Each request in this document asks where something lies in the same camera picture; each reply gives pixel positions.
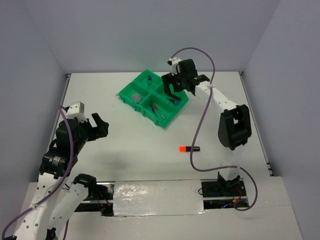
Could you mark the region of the blue highlighter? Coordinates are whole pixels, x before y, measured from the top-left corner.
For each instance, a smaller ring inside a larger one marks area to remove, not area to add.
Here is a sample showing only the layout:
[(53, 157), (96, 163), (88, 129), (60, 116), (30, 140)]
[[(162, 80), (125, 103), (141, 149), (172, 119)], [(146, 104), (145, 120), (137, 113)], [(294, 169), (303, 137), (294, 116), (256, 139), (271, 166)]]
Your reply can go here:
[(174, 105), (178, 105), (181, 102), (180, 100), (176, 100), (176, 99), (169, 99), (169, 101)]

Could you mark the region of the small blue-capped bottle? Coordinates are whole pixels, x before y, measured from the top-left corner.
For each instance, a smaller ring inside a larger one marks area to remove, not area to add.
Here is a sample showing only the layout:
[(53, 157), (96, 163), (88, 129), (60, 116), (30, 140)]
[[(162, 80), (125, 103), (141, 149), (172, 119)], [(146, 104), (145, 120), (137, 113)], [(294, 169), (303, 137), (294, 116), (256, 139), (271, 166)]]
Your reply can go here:
[(150, 73), (147, 75), (147, 87), (150, 90), (153, 88), (153, 79)]

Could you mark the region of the clear tub of paperclips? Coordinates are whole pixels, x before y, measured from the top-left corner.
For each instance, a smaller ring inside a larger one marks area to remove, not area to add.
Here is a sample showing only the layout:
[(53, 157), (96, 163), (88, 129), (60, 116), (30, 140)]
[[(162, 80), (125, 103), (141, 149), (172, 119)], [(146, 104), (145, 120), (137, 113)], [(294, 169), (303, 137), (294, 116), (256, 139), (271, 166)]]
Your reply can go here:
[(141, 97), (140, 94), (134, 93), (134, 94), (131, 95), (131, 100), (132, 100), (134, 103), (139, 104), (139, 103), (141, 102), (141, 100), (142, 100), (142, 97)]

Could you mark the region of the orange highlighter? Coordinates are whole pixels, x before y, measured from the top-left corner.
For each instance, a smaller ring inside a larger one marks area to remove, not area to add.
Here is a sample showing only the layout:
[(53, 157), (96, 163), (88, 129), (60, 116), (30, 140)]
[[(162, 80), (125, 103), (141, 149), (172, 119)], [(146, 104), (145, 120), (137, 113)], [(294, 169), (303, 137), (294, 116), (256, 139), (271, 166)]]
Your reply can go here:
[(199, 152), (201, 150), (201, 148), (199, 146), (179, 146), (179, 151), (181, 153), (185, 153), (185, 152), (191, 152), (191, 150), (193, 150), (194, 152)]

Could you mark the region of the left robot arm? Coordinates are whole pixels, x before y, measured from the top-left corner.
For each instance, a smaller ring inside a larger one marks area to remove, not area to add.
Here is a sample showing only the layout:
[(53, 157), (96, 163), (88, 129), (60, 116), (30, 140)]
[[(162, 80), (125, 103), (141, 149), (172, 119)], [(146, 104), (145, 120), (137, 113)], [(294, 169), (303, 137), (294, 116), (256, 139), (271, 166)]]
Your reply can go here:
[(78, 116), (62, 115), (56, 138), (42, 158), (32, 202), (27, 210), (8, 223), (11, 226), (18, 219), (23, 219), (12, 235), (2, 232), (3, 240), (57, 240), (61, 232), (68, 230), (69, 219), (79, 204), (97, 196), (97, 179), (80, 173), (65, 196), (58, 199), (84, 145), (108, 135), (109, 124), (97, 113), (92, 117), (95, 127), (87, 118), (81, 120)]

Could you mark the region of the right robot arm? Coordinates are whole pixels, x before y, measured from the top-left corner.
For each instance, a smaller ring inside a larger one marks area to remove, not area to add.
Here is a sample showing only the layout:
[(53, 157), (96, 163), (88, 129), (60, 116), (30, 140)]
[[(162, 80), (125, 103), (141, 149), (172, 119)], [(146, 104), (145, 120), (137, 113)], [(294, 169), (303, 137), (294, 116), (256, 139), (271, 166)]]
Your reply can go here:
[(237, 167), (233, 167), (235, 149), (245, 145), (252, 135), (250, 111), (247, 105), (229, 100), (216, 89), (212, 78), (199, 74), (192, 59), (171, 57), (168, 60), (171, 71), (162, 75), (165, 94), (173, 99), (174, 93), (188, 91), (206, 102), (205, 110), (214, 109), (219, 115), (217, 137), (226, 151), (226, 165), (216, 167), (217, 190), (223, 196), (230, 195), (240, 183)]

